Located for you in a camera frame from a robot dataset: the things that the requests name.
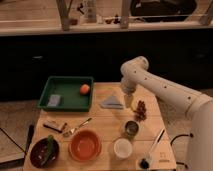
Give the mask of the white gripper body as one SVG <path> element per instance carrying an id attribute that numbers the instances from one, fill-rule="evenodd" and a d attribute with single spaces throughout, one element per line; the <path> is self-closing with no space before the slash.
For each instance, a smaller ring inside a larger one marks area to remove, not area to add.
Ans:
<path id="1" fill-rule="evenodd" d="M 136 91 L 136 84 L 126 77 L 123 77 L 121 79 L 121 90 L 124 93 L 125 106 L 130 108 L 134 99 L 133 93 Z"/>

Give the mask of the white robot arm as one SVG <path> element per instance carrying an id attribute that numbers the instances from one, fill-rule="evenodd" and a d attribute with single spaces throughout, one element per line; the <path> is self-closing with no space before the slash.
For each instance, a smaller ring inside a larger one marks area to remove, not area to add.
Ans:
<path id="1" fill-rule="evenodd" d="M 192 116 L 186 171 L 213 171 L 213 97 L 147 71 L 148 60 L 139 56 L 121 65 L 121 89 L 126 95 L 143 86 L 163 101 Z"/>

